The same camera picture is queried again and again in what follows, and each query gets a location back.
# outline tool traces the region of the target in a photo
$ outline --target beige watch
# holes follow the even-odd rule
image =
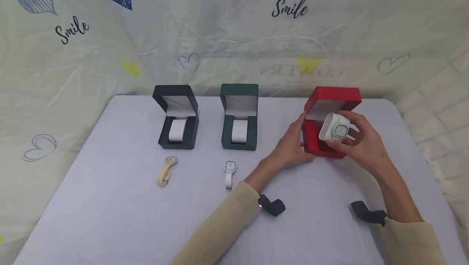
[[[171,170],[173,170],[173,166],[176,162],[176,156],[166,157],[163,168],[160,170],[160,174],[158,174],[158,178],[156,179],[157,185],[164,187],[168,183],[169,177],[171,176]]]

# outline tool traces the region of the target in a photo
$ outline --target person's right hand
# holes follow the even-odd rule
[[[342,142],[329,141],[327,145],[350,156],[374,177],[387,169],[394,168],[379,133],[364,116],[345,110],[340,110],[339,114],[348,118],[359,131],[349,129],[348,135],[353,140],[344,138]]]

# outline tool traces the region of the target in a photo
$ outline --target beige sleeve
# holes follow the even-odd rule
[[[240,182],[195,230],[172,265],[212,265],[259,214],[259,194]]]
[[[380,232],[394,265],[447,265],[430,223],[401,223],[386,218]]]

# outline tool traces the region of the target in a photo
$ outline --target green watch box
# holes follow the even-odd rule
[[[222,84],[220,98],[225,109],[221,145],[225,149],[257,147],[258,84]]]

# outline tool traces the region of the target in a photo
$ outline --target white watch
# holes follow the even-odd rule
[[[225,162],[225,187],[232,188],[233,185],[233,175],[236,172],[236,163],[234,161],[226,161]]]
[[[319,138],[322,141],[340,141],[348,134],[351,121],[340,114],[330,113],[324,120]]]

